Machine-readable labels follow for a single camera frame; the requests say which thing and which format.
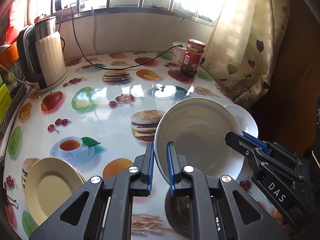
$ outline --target orange container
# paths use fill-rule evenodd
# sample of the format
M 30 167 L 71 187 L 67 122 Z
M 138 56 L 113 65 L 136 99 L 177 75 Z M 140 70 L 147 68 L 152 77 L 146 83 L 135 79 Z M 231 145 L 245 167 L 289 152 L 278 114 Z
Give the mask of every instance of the orange container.
M 16 41 L 12 45 L 10 45 L 10 47 L 0 52 L 0 64 L 6 68 L 8 68 L 18 58 L 19 58 L 19 55 L 18 55 Z

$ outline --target small white bowl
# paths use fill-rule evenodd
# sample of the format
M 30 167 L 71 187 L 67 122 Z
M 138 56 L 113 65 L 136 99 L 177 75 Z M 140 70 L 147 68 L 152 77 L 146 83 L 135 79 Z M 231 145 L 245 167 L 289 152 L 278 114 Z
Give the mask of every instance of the small white bowl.
M 258 138 L 257 124 L 247 110 L 236 104 L 225 105 L 225 108 L 235 117 L 242 131 Z
M 159 122 L 155 157 L 160 173 L 169 184 L 166 145 L 173 141 L 177 154 L 206 175 L 229 175 L 236 179 L 244 157 L 225 143 L 226 133 L 241 134 L 239 124 L 226 108 L 207 98 L 188 98 L 173 105 Z

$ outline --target heart-patterned curtain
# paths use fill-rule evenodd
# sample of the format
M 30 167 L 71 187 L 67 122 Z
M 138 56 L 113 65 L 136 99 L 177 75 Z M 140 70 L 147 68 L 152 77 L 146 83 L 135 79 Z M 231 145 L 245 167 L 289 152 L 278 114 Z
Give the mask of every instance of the heart-patterned curtain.
M 289 19 L 290 0 L 225 0 L 202 67 L 249 108 L 270 88 Z

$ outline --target electric kettle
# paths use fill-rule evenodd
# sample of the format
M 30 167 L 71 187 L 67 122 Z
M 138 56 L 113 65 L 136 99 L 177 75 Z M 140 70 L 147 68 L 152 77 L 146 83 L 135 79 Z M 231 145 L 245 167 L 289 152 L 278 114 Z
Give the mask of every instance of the electric kettle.
M 17 49 L 23 73 L 29 82 L 34 83 L 38 92 L 57 87 L 67 77 L 55 16 L 21 31 Z

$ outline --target red jar lid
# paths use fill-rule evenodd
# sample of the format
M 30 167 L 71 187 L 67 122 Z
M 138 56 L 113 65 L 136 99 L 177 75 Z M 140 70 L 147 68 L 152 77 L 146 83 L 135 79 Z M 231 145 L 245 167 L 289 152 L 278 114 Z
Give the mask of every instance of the red jar lid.
M 195 45 L 195 46 L 198 46 L 200 48 L 205 48 L 205 46 L 206 46 L 206 44 L 203 43 L 202 41 L 197 41 L 197 40 L 194 40 L 194 39 L 189 39 L 188 43 L 192 44 L 192 45 Z

